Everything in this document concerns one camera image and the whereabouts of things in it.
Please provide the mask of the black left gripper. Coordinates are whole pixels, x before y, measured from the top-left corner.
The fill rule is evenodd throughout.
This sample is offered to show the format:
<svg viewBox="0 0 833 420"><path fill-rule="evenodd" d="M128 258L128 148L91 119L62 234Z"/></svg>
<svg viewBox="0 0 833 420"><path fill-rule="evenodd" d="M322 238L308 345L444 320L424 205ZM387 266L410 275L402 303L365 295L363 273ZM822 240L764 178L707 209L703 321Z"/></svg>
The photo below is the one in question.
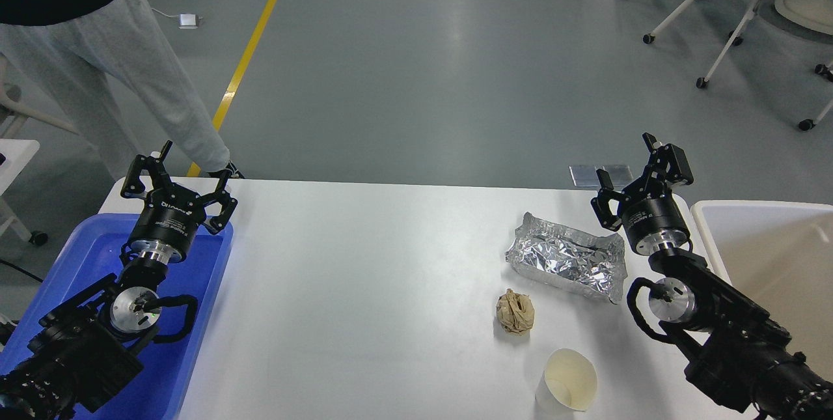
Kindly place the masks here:
<svg viewBox="0 0 833 420"><path fill-rule="evenodd" d="M223 169L217 177L213 192L199 195L171 180L164 159L173 146L166 141L157 156L136 155L126 174L121 197L142 199L143 210L133 231L128 236L127 248L136 254L155 252L161 262L182 262L187 258L196 239L198 228L204 225L212 235L223 231L237 207L238 201L226 190L232 171ZM143 173L150 178L148 191L142 181ZM205 208L220 204L216 216L207 216Z"/></svg>

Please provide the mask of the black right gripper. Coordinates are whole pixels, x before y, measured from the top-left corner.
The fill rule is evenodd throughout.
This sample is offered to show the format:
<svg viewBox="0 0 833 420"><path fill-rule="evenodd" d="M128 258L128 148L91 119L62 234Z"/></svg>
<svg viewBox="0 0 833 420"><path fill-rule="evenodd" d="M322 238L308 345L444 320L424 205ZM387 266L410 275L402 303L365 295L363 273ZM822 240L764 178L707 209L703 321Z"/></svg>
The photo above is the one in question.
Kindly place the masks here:
<svg viewBox="0 0 833 420"><path fill-rule="evenodd" d="M690 231L670 194L676 186L693 184L695 177L684 150L649 133L642 138L649 150L642 176L616 191L608 171L597 169L600 188L591 206L603 228L623 227L631 250L651 256L690 241Z"/></svg>

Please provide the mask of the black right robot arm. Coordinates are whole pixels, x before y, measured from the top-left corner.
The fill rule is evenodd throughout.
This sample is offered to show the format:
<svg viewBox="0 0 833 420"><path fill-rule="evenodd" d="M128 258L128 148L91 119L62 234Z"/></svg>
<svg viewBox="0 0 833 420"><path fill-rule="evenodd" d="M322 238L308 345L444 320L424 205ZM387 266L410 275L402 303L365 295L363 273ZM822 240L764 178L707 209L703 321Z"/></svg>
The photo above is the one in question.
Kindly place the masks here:
<svg viewBox="0 0 833 420"><path fill-rule="evenodd" d="M672 186L694 180L685 151L649 133L642 138L649 151L642 176L618 191L598 169L600 189L591 201L601 226L623 229L631 251L662 275L638 277L628 290L638 328L679 349L688 361L685 379L719 406L754 407L759 419L830 419L831 383L802 352L787 351L791 334L693 252L672 197Z"/></svg>

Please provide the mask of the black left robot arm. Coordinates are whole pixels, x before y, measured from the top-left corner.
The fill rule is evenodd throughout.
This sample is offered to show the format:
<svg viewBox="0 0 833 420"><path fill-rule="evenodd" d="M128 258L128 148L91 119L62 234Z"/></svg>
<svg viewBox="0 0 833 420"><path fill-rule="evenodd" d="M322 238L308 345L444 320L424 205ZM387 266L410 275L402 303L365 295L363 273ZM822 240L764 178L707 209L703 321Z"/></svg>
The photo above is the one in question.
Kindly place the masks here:
<svg viewBox="0 0 833 420"><path fill-rule="evenodd" d="M159 296L169 265L182 262L200 227L222 231L238 201L226 190L240 171L232 163L212 173L214 191L201 195L173 182L164 161L138 155L123 180L122 197L143 210L123 244L119 275L105 275L39 320L32 352L2 376L3 419L71 419L75 406L94 412L143 370L138 354L151 343L175 343L193 331L198 299Z"/></svg>

